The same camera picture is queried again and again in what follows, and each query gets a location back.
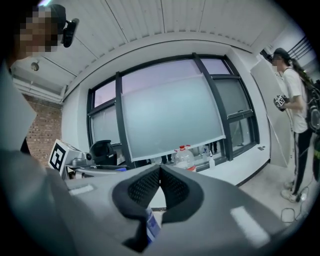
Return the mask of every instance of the black headset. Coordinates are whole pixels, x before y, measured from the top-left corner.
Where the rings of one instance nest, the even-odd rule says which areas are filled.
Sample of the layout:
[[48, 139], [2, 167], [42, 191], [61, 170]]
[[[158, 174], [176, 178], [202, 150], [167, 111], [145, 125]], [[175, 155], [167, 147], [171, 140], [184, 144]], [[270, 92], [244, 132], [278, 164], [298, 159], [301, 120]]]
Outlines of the black headset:
[[62, 34], [61, 44], [66, 48], [70, 47], [75, 37], [79, 19], [74, 18], [68, 21], [66, 18], [66, 8], [60, 4], [50, 4], [48, 7], [57, 18], [59, 34]]
[[67, 23], [66, 27], [63, 29], [63, 38], [61, 43], [63, 44], [63, 46], [65, 48], [68, 48], [71, 46], [74, 37], [75, 37], [75, 33], [79, 24], [79, 19], [78, 18], [74, 18], [71, 21], [66, 20], [65, 21]]

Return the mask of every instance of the backpack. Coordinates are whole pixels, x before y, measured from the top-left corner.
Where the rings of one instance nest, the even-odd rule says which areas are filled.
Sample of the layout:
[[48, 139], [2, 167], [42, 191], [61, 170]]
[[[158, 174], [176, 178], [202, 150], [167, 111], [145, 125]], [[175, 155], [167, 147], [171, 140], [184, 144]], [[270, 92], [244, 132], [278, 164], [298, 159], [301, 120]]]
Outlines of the backpack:
[[320, 80], [314, 84], [301, 80], [306, 94], [306, 123], [315, 134], [320, 135]]

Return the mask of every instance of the brick wall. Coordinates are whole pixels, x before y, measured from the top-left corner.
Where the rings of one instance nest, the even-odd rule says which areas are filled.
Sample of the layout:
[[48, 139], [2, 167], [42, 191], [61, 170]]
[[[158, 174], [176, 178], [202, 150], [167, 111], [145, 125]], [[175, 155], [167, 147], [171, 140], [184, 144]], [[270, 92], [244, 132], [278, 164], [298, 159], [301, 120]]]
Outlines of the brick wall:
[[37, 113], [26, 136], [30, 153], [44, 166], [56, 139], [61, 139], [62, 105], [23, 95]]

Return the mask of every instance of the window frame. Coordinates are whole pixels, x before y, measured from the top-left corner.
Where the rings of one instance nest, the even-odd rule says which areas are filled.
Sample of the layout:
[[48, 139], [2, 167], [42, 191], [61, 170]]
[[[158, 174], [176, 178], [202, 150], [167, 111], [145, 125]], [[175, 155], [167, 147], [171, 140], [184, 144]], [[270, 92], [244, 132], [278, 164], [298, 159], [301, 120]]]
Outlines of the window frame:
[[[209, 74], [207, 71], [205, 65], [201, 61], [201, 59], [218, 59], [223, 62], [223, 64], [226, 66], [230, 74]], [[165, 57], [160, 58], [156, 60], [151, 60], [139, 65], [136, 65], [134, 67], [128, 68], [121, 72], [116, 72], [115, 75], [111, 76], [110, 78], [104, 80], [103, 82], [99, 83], [92, 89], [88, 90], [88, 98], [87, 98], [87, 136], [88, 136], [88, 143], [89, 147], [93, 145], [93, 134], [92, 134], [92, 124], [91, 124], [91, 117], [95, 114], [99, 113], [100, 111], [103, 111], [111, 106], [115, 105], [116, 108], [116, 118], [117, 118], [117, 125], [118, 125], [118, 132], [119, 132], [119, 138], [120, 143], [113, 144], [113, 146], [121, 147], [122, 152], [125, 157], [126, 165], [130, 168], [136, 168], [139, 166], [138, 163], [132, 162], [130, 153], [129, 153], [129, 146], [128, 146], [128, 139], [126, 135], [125, 130], [125, 123], [124, 123], [124, 116], [123, 116], [123, 110], [122, 110], [122, 77], [125, 75], [128, 75], [132, 72], [148, 68], [154, 65], [167, 63], [167, 62], [174, 62], [174, 61], [182, 61], [182, 60], [193, 60], [195, 64], [197, 65], [200, 72], [204, 75], [206, 78], [211, 92], [213, 94], [213, 97], [216, 101], [217, 108], [221, 117], [222, 121], [222, 127], [224, 130], [224, 134], [226, 136], [225, 139], [219, 140], [220, 148], [221, 148], [221, 157], [215, 159], [216, 165], [222, 164], [226, 161], [232, 161], [234, 157], [237, 157], [241, 155], [242, 153], [246, 152], [247, 150], [254, 147], [256, 144], [260, 143], [260, 135], [259, 135], [259, 129], [258, 129], [258, 123], [256, 118], [255, 109], [253, 106], [253, 103], [251, 101], [250, 95], [248, 93], [248, 90], [245, 86], [245, 83], [243, 82], [240, 74], [238, 73], [235, 66], [232, 64], [232, 62], [229, 60], [229, 58], [226, 55], [212, 55], [212, 54], [196, 54], [193, 52], [192, 54], [185, 54], [185, 55], [177, 55], [177, 56], [171, 56], [171, 57]], [[232, 115], [227, 115], [225, 106], [222, 102], [222, 99], [220, 97], [220, 94], [218, 92], [217, 86], [215, 84], [215, 80], [221, 80], [221, 79], [235, 79], [239, 80], [242, 90], [245, 94], [245, 97], [247, 99], [248, 105], [250, 107], [249, 110], [245, 110], [240, 113], [235, 113]], [[95, 92], [96, 90], [100, 89], [101, 87], [107, 85], [108, 83], [115, 80], [115, 98], [108, 100], [101, 105], [95, 106]], [[250, 140], [251, 143], [233, 151], [232, 142], [231, 142], [231, 134], [230, 134], [230, 123], [240, 121], [242, 119], [248, 119], [249, 123], [249, 134], [250, 134]]]

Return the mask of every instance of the white t-shirt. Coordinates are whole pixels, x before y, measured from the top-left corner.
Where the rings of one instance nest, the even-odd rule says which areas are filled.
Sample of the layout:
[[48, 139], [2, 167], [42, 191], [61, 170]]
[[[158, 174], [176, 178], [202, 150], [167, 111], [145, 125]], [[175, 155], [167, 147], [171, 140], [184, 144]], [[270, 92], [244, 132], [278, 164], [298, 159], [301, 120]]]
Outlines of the white t-shirt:
[[306, 122], [307, 117], [307, 95], [305, 87], [301, 81], [299, 74], [292, 68], [287, 68], [283, 73], [283, 80], [289, 93], [290, 102], [294, 96], [302, 96], [302, 110], [292, 110], [293, 113], [293, 131], [301, 134], [308, 129]]

